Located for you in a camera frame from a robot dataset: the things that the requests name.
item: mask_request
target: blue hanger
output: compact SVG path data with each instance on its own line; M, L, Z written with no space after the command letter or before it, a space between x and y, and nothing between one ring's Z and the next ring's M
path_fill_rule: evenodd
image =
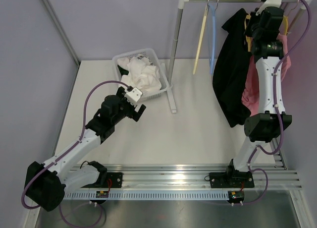
M214 55L215 55L215 48L216 48L216 10L218 8L219 0L217 0L217 6L214 8L212 5L208 3L209 9L211 9L212 14L212 46L211 39L210 39L210 29L207 19L207 34L208 34L208 52L209 52L209 65L210 65L210 74L213 74L213 67L214 67Z

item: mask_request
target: lavender wall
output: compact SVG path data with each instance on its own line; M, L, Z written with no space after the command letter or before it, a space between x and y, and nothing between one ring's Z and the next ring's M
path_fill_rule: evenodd
M81 60L111 59L142 48L169 58L178 0L50 0ZM177 58L194 58L205 3L187 3L179 35ZM221 3L217 9L217 52L226 32L222 24L241 7L257 3ZM206 41L201 57L208 57Z
M313 18L308 35L291 55L292 67L283 80L283 100L288 114L293 116L285 131L283 152L290 169L296 169L302 183L311 214L317 213L317 0L311 5ZM300 20L289 35L289 46L299 39L307 23Z
M0 12L0 227L17 228L26 169L52 155L77 70L40 0Z

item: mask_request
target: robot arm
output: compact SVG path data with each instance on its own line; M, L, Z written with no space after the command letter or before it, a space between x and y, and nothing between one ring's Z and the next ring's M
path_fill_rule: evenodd
M42 164L33 162L27 170L25 186L42 170L43 172L26 191L26 195L46 211L56 208L65 194L73 192L87 184L98 187L105 184L107 169L98 162L89 162L81 170L68 173L86 154L102 144L112 133L114 126L123 118L138 121L145 106L135 111L142 92L129 87L127 91L120 87L116 95L105 98L101 108L85 126L81 141L75 140L59 154Z
M259 112L246 119L244 131L246 138L238 153L231 160L223 174L210 173L212 188L245 188L254 187L249 167L260 150L273 138L280 135L280 124L275 108L281 113L283 129L292 122L292 116L285 113L281 93L281 65L275 67L283 58L283 44L276 37L283 20L284 10L280 9L281 0L264 0L260 8L251 12L245 35L252 37L252 55L259 76Z

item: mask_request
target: white cloth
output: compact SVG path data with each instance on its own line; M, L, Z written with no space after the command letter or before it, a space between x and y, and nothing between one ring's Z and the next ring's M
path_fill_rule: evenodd
M121 67L121 68L123 68L123 69L125 69L125 70L128 70L128 63L130 62L130 59L129 58L127 58L127 57L124 57L124 58L119 58L118 60L117 60L117 64Z
M121 82L137 87L143 93L156 92L161 89L159 68L154 66L148 57L143 55L132 57L126 67L129 74L123 75Z

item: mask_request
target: pink garment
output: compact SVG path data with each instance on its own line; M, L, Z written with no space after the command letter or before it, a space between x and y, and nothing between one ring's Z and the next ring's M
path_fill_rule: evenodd
M287 50L287 37L285 35L278 35L277 39L283 43L284 54L288 52ZM284 79L286 71L291 66L291 59L287 57L282 63L282 73L281 80ZM247 74L246 88L242 94L242 104L245 105L253 116L258 113L259 110L259 77L256 69L256 64L254 63L254 58L251 56L249 71Z

